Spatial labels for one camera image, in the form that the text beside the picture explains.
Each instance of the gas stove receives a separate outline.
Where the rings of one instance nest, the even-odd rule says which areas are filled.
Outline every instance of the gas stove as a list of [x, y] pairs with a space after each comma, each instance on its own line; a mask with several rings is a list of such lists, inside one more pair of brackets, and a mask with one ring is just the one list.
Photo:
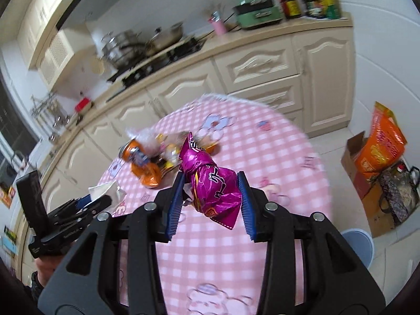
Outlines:
[[123, 87], [126, 89], [167, 65], [185, 58], [190, 54], [198, 52], [201, 50], [203, 45], [204, 42], [198, 42], [194, 37], [186, 37], [175, 45], [155, 54], [150, 58], [136, 58], [133, 62], [118, 70], [118, 72], [110, 77], [108, 81], [112, 83], [122, 81]]

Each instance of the orange can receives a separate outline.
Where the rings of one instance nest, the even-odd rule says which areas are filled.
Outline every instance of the orange can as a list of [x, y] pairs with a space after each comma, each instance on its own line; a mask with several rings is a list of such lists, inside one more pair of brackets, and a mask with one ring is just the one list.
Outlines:
[[146, 187], [157, 187], [162, 181], [162, 173], [157, 164], [144, 154], [142, 145], [135, 139], [120, 148], [118, 157], [131, 163], [131, 170]]

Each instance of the large orange bag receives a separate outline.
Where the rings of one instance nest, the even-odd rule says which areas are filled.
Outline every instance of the large orange bag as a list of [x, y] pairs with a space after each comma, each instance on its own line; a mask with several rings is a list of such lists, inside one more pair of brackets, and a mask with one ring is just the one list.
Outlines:
[[394, 164], [404, 153], [406, 144], [393, 112], [375, 102], [369, 138], [354, 158], [354, 164], [367, 179], [371, 179]]

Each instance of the wooden countertop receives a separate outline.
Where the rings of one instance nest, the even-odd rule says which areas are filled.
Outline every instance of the wooden countertop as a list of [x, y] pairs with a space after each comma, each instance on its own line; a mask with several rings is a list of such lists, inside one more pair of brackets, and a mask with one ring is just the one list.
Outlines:
[[340, 20], [318, 20], [304, 17], [294, 20], [282, 21], [279, 25], [263, 27], [256, 30], [239, 30], [237, 32], [231, 32], [222, 36], [215, 36], [208, 39], [199, 52], [187, 56], [186, 58], [183, 58], [175, 63], [172, 63], [157, 71], [156, 73], [153, 73], [152, 75], [142, 79], [106, 103], [106, 100], [109, 97], [122, 89], [122, 83], [119, 81], [115, 82], [104, 94], [95, 100], [95, 107], [93, 107], [85, 115], [81, 123], [62, 137], [62, 141], [64, 143], [50, 163], [49, 168], [43, 174], [41, 186], [43, 187], [45, 185], [54, 167], [60, 160], [62, 154], [65, 152], [68, 145], [73, 141], [79, 131], [81, 131], [81, 129], [86, 127], [89, 123], [98, 118], [104, 112], [117, 106], [131, 95], [138, 93], [151, 84], [160, 81], [172, 73], [178, 72], [179, 70], [197, 64], [198, 62], [211, 58], [212, 56], [233, 50], [237, 47], [281, 35], [336, 27], [353, 27], [353, 21], [351, 19], [350, 13], [344, 13], [344, 18]]

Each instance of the faucet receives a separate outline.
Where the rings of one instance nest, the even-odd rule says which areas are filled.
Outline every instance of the faucet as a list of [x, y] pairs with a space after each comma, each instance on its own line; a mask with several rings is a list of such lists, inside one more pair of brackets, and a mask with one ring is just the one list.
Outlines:
[[34, 166], [33, 164], [31, 164], [31, 162], [29, 161], [29, 156], [25, 156], [20, 150], [16, 150], [12, 157], [10, 158], [10, 165], [13, 167], [13, 159], [15, 157], [20, 157], [21, 161], [22, 161], [22, 165], [19, 167], [19, 170], [24, 170], [28, 165], [32, 170], [36, 170], [36, 165]]

